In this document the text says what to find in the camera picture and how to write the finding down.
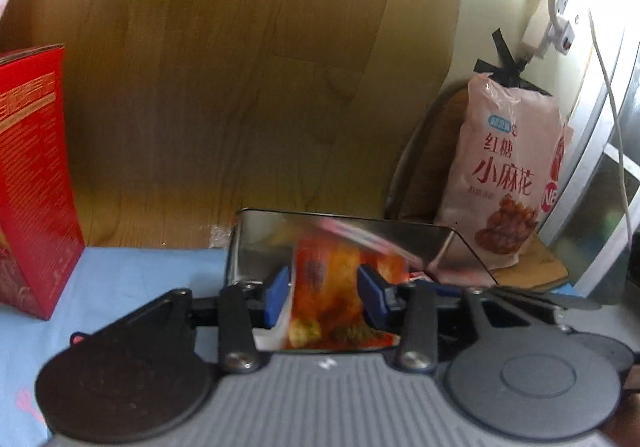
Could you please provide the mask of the orange-red snack packet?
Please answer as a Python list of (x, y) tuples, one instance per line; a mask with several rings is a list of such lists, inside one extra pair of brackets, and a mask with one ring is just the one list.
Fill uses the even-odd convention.
[(407, 259), (316, 233), (294, 242), (292, 290), (276, 326), (254, 332), (258, 349), (384, 349), (394, 334), (370, 328), (357, 293), (357, 268), (368, 264), (393, 285), (409, 279)]

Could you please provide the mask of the black open cardboard box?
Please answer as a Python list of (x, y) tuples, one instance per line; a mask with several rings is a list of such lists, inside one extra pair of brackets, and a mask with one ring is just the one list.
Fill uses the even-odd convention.
[(357, 269), (373, 267), (392, 285), (414, 280), (491, 287), (496, 280), (465, 240), (446, 226), (333, 214), (241, 211), (231, 233), (230, 285), (264, 289), (283, 275), (273, 297), (277, 316), (255, 329), (258, 349), (384, 349), (393, 333), (367, 325)]

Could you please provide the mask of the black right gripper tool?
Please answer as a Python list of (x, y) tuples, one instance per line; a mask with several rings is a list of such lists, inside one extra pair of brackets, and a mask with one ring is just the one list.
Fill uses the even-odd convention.
[(622, 379), (639, 374), (639, 285), (627, 280), (616, 304), (578, 297), (570, 288), (536, 292), (509, 285), (480, 288), (551, 323), (602, 355), (608, 354)]

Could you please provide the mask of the blue cartoon pig bedsheet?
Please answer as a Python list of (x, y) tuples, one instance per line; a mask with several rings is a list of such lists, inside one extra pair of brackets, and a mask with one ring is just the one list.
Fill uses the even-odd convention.
[(40, 446), (50, 437), (35, 402), (41, 367), (79, 331), (93, 333), (177, 288), (211, 297), (224, 284), (224, 250), (88, 248), (48, 321), (1, 308), (1, 444)]

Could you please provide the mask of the pink snack bag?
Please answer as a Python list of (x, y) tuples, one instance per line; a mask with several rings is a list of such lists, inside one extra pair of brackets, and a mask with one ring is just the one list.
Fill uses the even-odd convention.
[(468, 83), (469, 101), (436, 216), (490, 269), (511, 267), (558, 196), (573, 137), (559, 101), (506, 88), (490, 75)]

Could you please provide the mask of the red gift box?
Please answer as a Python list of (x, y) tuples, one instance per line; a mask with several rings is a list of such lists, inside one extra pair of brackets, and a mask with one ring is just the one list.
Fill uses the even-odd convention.
[(65, 134), (64, 47), (1, 56), (1, 303), (52, 317), (85, 250)]

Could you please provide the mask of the white power strip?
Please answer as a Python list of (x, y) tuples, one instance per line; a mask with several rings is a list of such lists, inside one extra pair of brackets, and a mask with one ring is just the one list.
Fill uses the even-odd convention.
[(550, 48), (566, 56), (575, 39), (576, 21), (567, 14), (570, 0), (540, 0), (529, 19), (521, 48), (529, 58), (542, 59)]

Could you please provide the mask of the white window frame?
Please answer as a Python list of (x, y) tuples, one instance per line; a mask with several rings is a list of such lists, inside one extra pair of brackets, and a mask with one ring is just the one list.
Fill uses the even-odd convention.
[(616, 304), (627, 281), (629, 233), (639, 229), (639, 32), (600, 44), (612, 88), (590, 64), (570, 116), (574, 137), (558, 202), (539, 237), (578, 294)]

